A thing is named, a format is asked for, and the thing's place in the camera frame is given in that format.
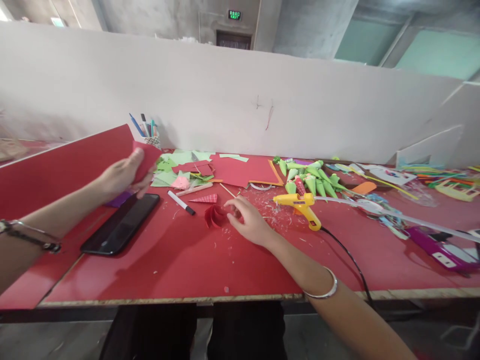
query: person's legs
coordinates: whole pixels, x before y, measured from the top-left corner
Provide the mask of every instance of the person's legs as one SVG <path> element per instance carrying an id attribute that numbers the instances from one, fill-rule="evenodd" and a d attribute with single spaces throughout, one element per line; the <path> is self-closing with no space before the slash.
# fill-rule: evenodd
<path id="1" fill-rule="evenodd" d="M 279 301 L 216 303 L 208 360 L 286 360 L 284 333 Z"/>
<path id="2" fill-rule="evenodd" d="M 125 306 L 113 321 L 100 360 L 188 360 L 196 329 L 196 304 Z"/>

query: exit sign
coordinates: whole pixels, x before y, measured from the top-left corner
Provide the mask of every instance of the exit sign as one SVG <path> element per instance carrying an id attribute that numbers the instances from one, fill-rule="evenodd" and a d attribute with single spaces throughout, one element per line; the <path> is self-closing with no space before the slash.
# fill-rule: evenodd
<path id="1" fill-rule="evenodd" d="M 242 13 L 240 11 L 228 10 L 228 18 L 232 20 L 240 20 Z"/>

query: black phone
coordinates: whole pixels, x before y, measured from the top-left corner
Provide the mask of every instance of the black phone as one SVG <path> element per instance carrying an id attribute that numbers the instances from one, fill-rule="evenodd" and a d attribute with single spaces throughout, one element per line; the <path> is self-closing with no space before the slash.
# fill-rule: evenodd
<path id="1" fill-rule="evenodd" d="M 130 196 L 118 210 L 80 247 L 86 254 L 113 256 L 132 240 L 149 214 L 159 203 L 160 196 L 145 194 L 140 200 Z"/>

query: yellow glue gun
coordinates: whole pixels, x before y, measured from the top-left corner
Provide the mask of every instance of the yellow glue gun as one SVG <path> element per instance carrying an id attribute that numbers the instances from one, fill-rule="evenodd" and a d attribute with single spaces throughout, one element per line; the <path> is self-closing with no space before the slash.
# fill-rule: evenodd
<path id="1" fill-rule="evenodd" d="M 306 193 L 302 197 L 300 197 L 297 193 L 278 195 L 273 198 L 273 201 L 279 205 L 288 205 L 294 207 L 294 214 L 302 214 L 304 217 L 306 217 L 310 230 L 318 231 L 322 227 L 319 218 L 310 208 L 311 205 L 315 204 L 314 195 L 312 193 Z"/>

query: wooden stick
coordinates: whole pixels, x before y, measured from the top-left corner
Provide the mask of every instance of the wooden stick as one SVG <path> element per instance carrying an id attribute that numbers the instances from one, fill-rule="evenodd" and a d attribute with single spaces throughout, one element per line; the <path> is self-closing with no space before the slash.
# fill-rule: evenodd
<path id="1" fill-rule="evenodd" d="M 200 185 L 200 186 L 188 189 L 188 190 L 177 192 L 175 195 L 177 195 L 178 197 L 181 197 L 183 195 L 196 193 L 197 191 L 200 191 L 200 190 L 203 190 L 203 189 L 208 189 L 208 188 L 212 187 L 213 185 L 214 185 L 213 182 L 209 182 L 208 184 L 205 184 L 205 185 Z"/>
<path id="2" fill-rule="evenodd" d="M 227 190 L 228 193 L 229 193 L 230 195 L 232 195 L 234 199 L 236 198 L 236 196 L 233 195 L 233 194 L 230 192 L 230 190 L 228 190 L 221 182 L 219 182 L 219 184 L 221 185 L 222 188 L 224 188 L 225 190 Z"/>

